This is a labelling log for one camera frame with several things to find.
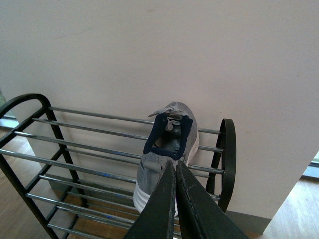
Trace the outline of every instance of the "shoe rack shelf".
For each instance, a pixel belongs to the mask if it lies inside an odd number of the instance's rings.
[[[135,127],[136,125],[148,125],[150,132],[153,122],[57,108],[51,106],[50,101],[41,94],[25,94],[8,101],[0,108],[0,119],[6,112],[25,102],[32,104],[33,102],[37,104],[40,102],[41,106],[0,140],[0,167],[50,237],[66,239],[80,236],[80,238],[107,239],[113,237],[108,231],[112,231],[114,228],[125,233],[139,216],[133,205],[133,191],[128,189],[134,188],[136,179],[134,176],[126,175],[125,172],[119,174],[112,170],[104,170],[104,168],[108,168],[105,165],[116,166],[121,163],[126,164],[134,171],[137,169],[141,156],[125,152],[125,148],[123,148],[123,151],[114,150],[108,148],[107,145],[99,147],[89,143],[82,144],[69,139],[65,140],[62,132],[72,129],[78,130],[83,135],[95,133],[99,137],[101,135],[103,137],[113,135],[130,138],[131,140],[140,140],[142,141],[141,148],[138,151],[142,152],[143,142],[147,139],[147,136],[108,129],[112,128],[112,122],[124,122],[127,125],[135,125]],[[91,118],[92,120],[89,121],[92,121],[92,126],[69,122],[68,117],[74,119],[82,116]],[[108,119],[111,123],[109,123],[110,125],[95,124],[95,119]],[[28,132],[30,127],[36,128],[37,125],[48,127],[54,137]],[[188,168],[198,179],[207,178],[207,192],[225,212],[232,196],[235,181],[236,136],[234,124],[232,120],[224,119],[220,130],[199,129],[199,133],[200,136],[204,137],[216,135],[215,147],[199,146],[199,151],[211,153],[209,158],[211,167],[191,163]],[[5,146],[17,136],[31,139],[37,143],[44,143],[45,147],[52,144],[57,148],[57,151],[50,157],[42,157],[23,154],[18,150],[6,150]],[[21,176],[15,173],[6,160],[9,156],[41,163],[42,169],[34,175],[29,183],[22,183]],[[94,165],[90,166],[90,162],[87,161],[90,158],[98,158],[104,164],[103,169],[101,170],[100,167]],[[52,169],[55,169],[54,171],[64,170],[69,176],[54,175],[51,173]],[[82,175],[90,175],[90,180]],[[220,180],[216,180],[216,175],[221,175]],[[112,182],[119,181],[120,185],[124,186],[107,184],[103,179],[111,179]],[[55,197],[42,196],[41,193],[37,194],[37,185],[43,181],[48,181],[51,185],[55,185],[63,191],[57,192]],[[219,188],[219,194],[215,194],[216,188]],[[71,218],[70,222],[67,225],[62,225],[62,221],[65,221],[66,217]],[[89,227],[88,223],[90,221],[98,226]],[[182,238],[178,227],[179,219],[177,216],[175,218],[174,238]]]

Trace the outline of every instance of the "shoe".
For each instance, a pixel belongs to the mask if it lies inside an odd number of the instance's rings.
[[[133,194],[134,206],[139,212],[162,176],[166,163],[172,161],[175,170],[180,160],[188,165],[199,146],[197,123],[187,105],[172,102],[149,117],[153,115],[156,115],[154,125],[144,145]]]

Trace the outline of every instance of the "wall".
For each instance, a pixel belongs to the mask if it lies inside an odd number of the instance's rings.
[[[272,218],[318,151],[316,1],[1,1],[0,87],[146,119],[233,119],[229,210]]]

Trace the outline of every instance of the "chrome rod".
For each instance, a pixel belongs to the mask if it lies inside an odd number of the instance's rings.
[[[116,227],[121,227],[121,228],[125,228],[128,229],[130,228],[131,224],[126,224],[126,223],[122,223],[119,221],[114,221],[112,219],[108,219],[108,218],[103,218],[100,216],[96,216],[96,215],[92,215],[92,214],[88,214],[88,213],[83,213],[83,212],[79,212],[73,209],[69,209],[69,208],[65,208],[65,207],[61,207],[61,206],[57,206],[58,209],[66,211],[66,212],[70,212],[70,213],[74,213],[80,217],[86,218],[86,219],[90,219],[96,222],[100,222],[100,223],[105,223],[105,224],[109,224],[112,226],[116,226]]]
[[[78,231],[78,230],[74,230],[74,229],[68,229],[68,228],[59,227],[59,226],[56,226],[56,225],[53,225],[53,224],[50,224],[50,223],[48,223],[47,226],[49,228],[57,229],[57,230],[60,230],[60,231],[66,232],[66,233],[70,233],[70,234],[79,235],[79,236],[82,236],[82,237],[85,237],[85,238],[90,238],[90,239],[108,239],[108,238],[97,237],[97,236],[94,236],[92,234],[84,233],[84,232],[81,232],[81,231]]]
[[[208,147],[208,146],[199,146],[198,149],[210,151],[210,152],[216,152],[216,153],[222,153],[224,150],[222,148],[216,148],[216,147]]]
[[[54,110],[54,111],[68,112],[68,113],[80,114],[80,115],[86,115],[86,116],[95,116],[95,117],[100,117],[100,118],[107,118],[107,119],[113,119],[113,120],[123,120],[123,121],[135,122],[135,123],[154,124],[151,121],[142,120],[142,119],[134,119],[134,118],[92,113],[92,112],[86,112],[86,111],[76,111],[76,110],[70,110],[70,109],[64,109],[64,108],[58,108],[58,107],[49,107],[49,108],[51,110]]]
[[[128,117],[122,117],[122,116],[113,116],[113,115],[99,114],[99,113],[86,112],[86,111],[76,111],[76,110],[70,110],[70,109],[59,108],[59,107],[49,107],[49,109],[54,111],[68,112],[68,113],[74,113],[74,114],[80,114],[80,115],[86,115],[86,116],[95,116],[95,117],[101,117],[101,118],[107,118],[107,119],[113,119],[113,120],[123,120],[123,121],[135,122],[135,123],[154,124],[154,122],[152,121],[134,119],[134,118],[128,118]],[[220,132],[217,130],[205,129],[205,128],[199,128],[198,131],[202,133],[220,134]]]
[[[130,223],[130,224],[134,222],[133,220],[130,220],[130,219],[127,219],[127,218],[114,216],[114,215],[111,215],[111,214],[108,214],[108,213],[103,213],[103,212],[100,212],[100,211],[97,211],[97,210],[84,208],[84,207],[77,206],[77,205],[70,204],[70,203],[60,202],[60,201],[57,201],[57,200],[54,200],[54,199],[49,199],[49,198],[41,197],[41,196],[38,196],[38,195],[30,194],[30,193],[27,193],[26,196],[29,197],[29,198],[33,198],[33,199],[41,200],[41,201],[44,201],[44,202],[52,203],[52,204],[55,204],[55,205],[58,205],[58,206],[65,206],[67,208],[76,209],[76,210],[79,210],[81,212],[92,213],[94,215],[99,215],[99,216],[102,216],[102,217],[105,217],[105,218],[113,218],[114,220],[118,220],[120,222],[125,222],[125,223]]]
[[[22,154],[22,153],[11,152],[11,151],[7,151],[7,150],[3,150],[3,149],[0,149],[0,153],[4,154],[4,155],[8,155],[8,156],[23,158],[23,159],[27,159],[30,161],[45,163],[48,165],[53,165],[53,166],[57,166],[57,167],[61,167],[61,168],[73,169],[73,170],[76,170],[79,172],[89,173],[89,174],[93,174],[93,175],[97,175],[97,176],[101,176],[101,177],[106,177],[106,178],[112,178],[112,179],[121,180],[121,181],[129,182],[129,183],[136,182],[135,178],[122,176],[122,175],[116,175],[116,174],[110,174],[108,172],[103,172],[103,171],[96,171],[96,170],[88,169],[88,168],[81,167],[81,166],[76,166],[76,165],[69,164],[69,163],[53,161],[53,160],[49,160],[49,159],[45,159],[45,158],[26,155],[26,154]]]
[[[86,199],[90,199],[92,201],[97,201],[97,202],[101,202],[101,203],[108,203],[111,205],[115,205],[115,206],[119,206],[119,207],[123,207],[126,209],[130,209],[130,210],[136,210],[135,207],[133,206],[129,206],[129,205],[125,205],[125,204],[120,204],[120,203],[114,203],[112,201],[108,201],[105,199],[100,199],[100,198],[96,198],[96,197],[92,197],[92,196],[87,196],[87,195],[83,195],[83,194],[77,194],[77,193],[73,193],[73,192],[68,192],[68,194],[75,196],[75,197],[80,197],[80,198],[86,198]]]
[[[213,130],[213,129],[199,128],[198,131],[201,132],[201,133],[210,133],[210,134],[216,134],[216,135],[221,134],[220,131]]]
[[[132,190],[114,187],[114,186],[110,186],[110,185],[106,185],[106,184],[94,183],[94,182],[86,181],[86,180],[82,180],[82,179],[79,179],[78,182],[83,183],[84,185],[95,187],[95,188],[101,188],[101,189],[104,188],[106,190],[111,188],[113,190],[120,190],[120,191],[127,193],[127,195],[133,195],[133,193],[134,193],[134,191],[132,191]]]
[[[32,119],[36,122],[47,123],[50,125],[58,125],[58,126],[63,126],[63,127],[67,127],[67,128],[81,129],[81,130],[85,130],[85,131],[110,134],[110,135],[121,136],[121,137],[126,137],[126,138],[147,140],[147,137],[140,136],[140,135],[120,133],[120,132],[108,131],[108,130],[104,130],[104,129],[91,128],[91,127],[84,127],[84,126],[80,126],[80,125],[76,125],[76,124],[62,123],[62,122],[52,121],[52,120],[47,120],[47,119],[44,119],[44,120],[38,119],[38,118],[32,118]]]
[[[84,148],[84,149],[89,149],[89,150],[103,152],[103,153],[125,156],[125,157],[129,157],[129,158],[136,158],[136,159],[141,158],[140,155],[136,155],[136,154],[125,153],[125,152],[120,152],[120,151],[115,151],[115,150],[110,150],[110,149],[100,148],[100,147],[95,147],[95,146],[89,146],[89,145],[69,142],[69,141],[65,141],[65,140],[61,140],[61,139],[49,138],[49,137],[45,137],[45,136],[33,135],[33,134],[23,133],[23,132],[15,132],[15,134],[18,136],[26,137],[26,138],[33,138],[33,139],[42,140],[42,141],[46,141],[46,142],[58,143],[58,144],[72,146],[72,147],[78,147],[78,148]]]
[[[215,174],[224,174],[224,170],[218,168],[210,168],[210,167],[203,167],[195,164],[189,164],[189,169],[194,169],[198,171],[208,172],[208,173],[215,173]]]
[[[87,185],[82,185],[79,183],[72,183],[72,182],[68,182],[68,181],[64,181],[64,180],[60,180],[60,179],[56,179],[56,178],[52,178],[52,177],[47,177],[47,176],[41,176],[41,179],[47,180],[47,181],[52,181],[52,182],[57,182],[60,184],[64,184],[64,185],[68,185],[68,186],[73,186],[76,188],[82,188],[82,189],[86,189],[86,190],[90,190],[90,191],[94,191],[94,192],[98,192],[98,193],[107,193],[107,194],[112,194],[121,198],[127,198],[127,199],[133,199],[133,196],[129,196],[123,193],[116,193],[116,192],[112,192],[109,190],[105,190],[105,189],[100,189],[100,188],[95,188],[95,187],[91,187],[91,186],[87,186]]]
[[[113,158],[113,157],[103,156],[103,155],[99,155],[99,154],[95,154],[95,153],[88,153],[88,152],[84,152],[81,150],[75,150],[75,149],[71,149],[71,148],[67,148],[66,151],[73,152],[73,153],[79,153],[79,154],[83,154],[83,155],[88,155],[88,156],[93,156],[93,157],[110,159],[110,160],[123,162],[123,163],[135,164],[135,165],[139,165],[139,163],[140,163],[140,161],[136,161],[136,160]]]
[[[92,207],[98,207],[98,208],[111,210],[111,211],[118,212],[118,213],[124,213],[124,214],[135,216],[135,217],[139,216],[139,214],[137,214],[137,213],[130,213],[130,212],[126,212],[126,211],[123,211],[123,210],[120,210],[120,209],[115,209],[115,208],[104,206],[104,205],[100,205],[100,204],[88,203],[88,205],[92,206]]]

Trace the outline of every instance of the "wooden floor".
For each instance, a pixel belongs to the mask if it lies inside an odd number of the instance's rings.
[[[15,149],[25,154],[33,154],[28,142],[24,138],[16,138],[7,150]],[[21,181],[27,183],[40,170],[38,163],[26,160],[8,158],[11,167],[21,174]],[[43,182],[35,189],[42,195],[58,198],[47,182]],[[288,198],[266,228],[263,235],[247,233],[251,239],[316,239],[319,238],[319,182],[299,180]],[[39,203],[44,212],[48,212],[45,204]],[[70,219],[68,214],[62,215],[58,223]],[[96,225],[82,223],[78,227],[91,227],[93,231],[101,231]],[[121,238],[125,230],[107,231],[105,236]],[[18,195],[14,187],[0,170],[0,239],[48,239],[50,238],[31,210]]]

